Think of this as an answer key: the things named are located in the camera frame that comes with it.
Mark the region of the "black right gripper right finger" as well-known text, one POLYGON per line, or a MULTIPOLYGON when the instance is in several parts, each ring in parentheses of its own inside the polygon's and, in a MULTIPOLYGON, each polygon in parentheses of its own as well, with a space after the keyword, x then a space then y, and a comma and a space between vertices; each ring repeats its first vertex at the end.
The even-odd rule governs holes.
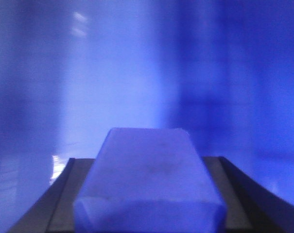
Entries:
POLYGON ((203 161, 226 206, 225 233, 294 233, 294 206, 255 182, 224 157, 203 161))

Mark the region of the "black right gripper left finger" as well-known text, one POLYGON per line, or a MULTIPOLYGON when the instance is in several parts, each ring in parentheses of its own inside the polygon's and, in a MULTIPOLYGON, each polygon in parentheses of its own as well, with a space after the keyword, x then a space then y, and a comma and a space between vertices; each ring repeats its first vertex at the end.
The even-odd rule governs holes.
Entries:
POLYGON ((70 158, 62 173, 9 233, 73 233, 73 203, 93 159, 70 158))

